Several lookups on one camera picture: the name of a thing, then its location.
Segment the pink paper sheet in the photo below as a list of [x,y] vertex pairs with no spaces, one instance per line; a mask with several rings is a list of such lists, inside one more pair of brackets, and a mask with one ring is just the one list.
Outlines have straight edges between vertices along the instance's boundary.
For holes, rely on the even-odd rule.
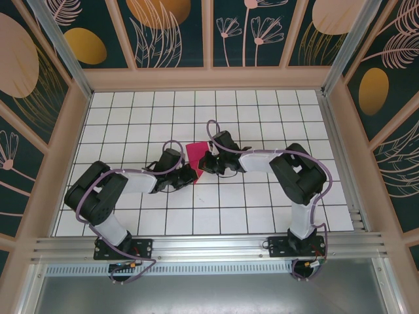
[[195,142],[189,143],[186,145],[187,157],[189,160],[189,164],[191,168],[195,170],[197,179],[194,180],[194,184],[196,184],[199,178],[203,174],[203,170],[201,170],[199,166],[199,161],[205,156],[205,153],[210,150],[210,146],[208,142]]

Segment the grey metal sheet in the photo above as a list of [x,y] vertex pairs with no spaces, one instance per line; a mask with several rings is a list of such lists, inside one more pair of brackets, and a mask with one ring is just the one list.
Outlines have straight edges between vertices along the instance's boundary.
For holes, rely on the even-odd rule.
[[372,275],[298,282],[287,274],[47,277],[23,314],[401,314]]

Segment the dark side panel pink flower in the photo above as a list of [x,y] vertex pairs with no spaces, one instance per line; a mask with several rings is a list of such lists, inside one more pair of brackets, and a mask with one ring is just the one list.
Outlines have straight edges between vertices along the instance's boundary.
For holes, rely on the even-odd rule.
[[0,100],[0,234],[16,238],[45,153]]

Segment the dark side panel pink leaves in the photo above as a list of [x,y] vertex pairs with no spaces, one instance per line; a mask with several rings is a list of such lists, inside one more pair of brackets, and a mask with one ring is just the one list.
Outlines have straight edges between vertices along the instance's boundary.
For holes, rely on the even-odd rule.
[[419,228],[419,118],[406,119],[373,154],[402,232]]

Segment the dark side panel pale circle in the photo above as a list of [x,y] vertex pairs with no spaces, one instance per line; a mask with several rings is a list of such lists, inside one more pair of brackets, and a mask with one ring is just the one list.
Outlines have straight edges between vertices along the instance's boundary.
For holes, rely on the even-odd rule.
[[12,0],[0,0],[0,101],[48,144],[68,88]]

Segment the dark side panel orange oval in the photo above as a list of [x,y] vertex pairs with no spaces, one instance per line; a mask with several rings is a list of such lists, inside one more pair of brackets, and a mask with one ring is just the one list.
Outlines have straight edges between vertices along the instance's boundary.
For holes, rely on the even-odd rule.
[[395,0],[345,84],[350,137],[369,143],[419,109],[419,0]]

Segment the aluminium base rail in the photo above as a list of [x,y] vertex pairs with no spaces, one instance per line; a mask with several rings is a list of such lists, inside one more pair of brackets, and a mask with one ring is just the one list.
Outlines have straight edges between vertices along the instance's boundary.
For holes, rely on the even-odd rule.
[[[215,262],[267,260],[266,235],[157,236],[152,258],[159,262]],[[94,237],[37,239],[29,252],[34,263],[93,261]],[[388,249],[377,232],[331,232],[327,259],[384,258]]]

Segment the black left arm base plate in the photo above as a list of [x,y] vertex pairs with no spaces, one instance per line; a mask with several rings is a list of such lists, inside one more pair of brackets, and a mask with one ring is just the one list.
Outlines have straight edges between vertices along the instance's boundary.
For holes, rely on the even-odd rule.
[[[123,254],[119,254],[113,249],[113,246],[108,246],[104,240],[97,238],[94,242],[94,260],[128,260],[129,258]],[[152,239],[132,239],[128,235],[126,239],[117,247],[118,250],[129,254],[130,256],[150,258],[153,241]]]

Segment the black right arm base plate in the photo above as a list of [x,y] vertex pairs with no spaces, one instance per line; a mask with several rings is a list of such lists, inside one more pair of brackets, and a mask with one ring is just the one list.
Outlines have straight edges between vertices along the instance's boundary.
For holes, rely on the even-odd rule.
[[266,239],[264,246],[271,258],[315,258],[325,255],[325,240],[315,235],[302,241],[302,245],[290,244],[287,236],[272,236]]

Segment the aluminium side rail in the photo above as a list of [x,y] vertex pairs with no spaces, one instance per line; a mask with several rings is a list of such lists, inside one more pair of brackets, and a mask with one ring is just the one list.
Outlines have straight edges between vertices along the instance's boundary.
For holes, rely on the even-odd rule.
[[353,220],[352,224],[354,230],[356,232],[368,232],[369,225],[368,222],[365,221],[363,206],[359,198],[344,142],[329,99],[323,95],[321,90],[316,91],[316,96],[333,151],[335,163],[337,165],[346,205],[348,206],[349,214]]

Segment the dark wall panel pink flowers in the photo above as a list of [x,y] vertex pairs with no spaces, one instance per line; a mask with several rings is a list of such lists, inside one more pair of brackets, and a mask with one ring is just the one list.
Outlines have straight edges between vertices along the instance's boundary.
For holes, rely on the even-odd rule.
[[214,0],[213,65],[280,64],[297,0]]

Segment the dark wall panel orange circle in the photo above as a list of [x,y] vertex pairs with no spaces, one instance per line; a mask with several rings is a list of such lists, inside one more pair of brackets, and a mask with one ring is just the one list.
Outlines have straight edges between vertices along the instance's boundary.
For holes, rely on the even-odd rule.
[[202,0],[117,0],[136,67],[204,66]]

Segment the dark wall panel pale circle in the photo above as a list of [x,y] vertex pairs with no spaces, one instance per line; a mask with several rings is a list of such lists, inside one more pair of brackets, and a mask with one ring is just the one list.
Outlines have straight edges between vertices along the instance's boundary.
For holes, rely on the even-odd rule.
[[330,66],[365,0],[308,0],[290,66]]

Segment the dark wall panel orange oval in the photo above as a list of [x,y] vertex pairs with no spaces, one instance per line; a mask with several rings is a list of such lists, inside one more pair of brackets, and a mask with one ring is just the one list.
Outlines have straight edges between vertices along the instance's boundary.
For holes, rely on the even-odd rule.
[[43,0],[83,69],[127,63],[105,0]]

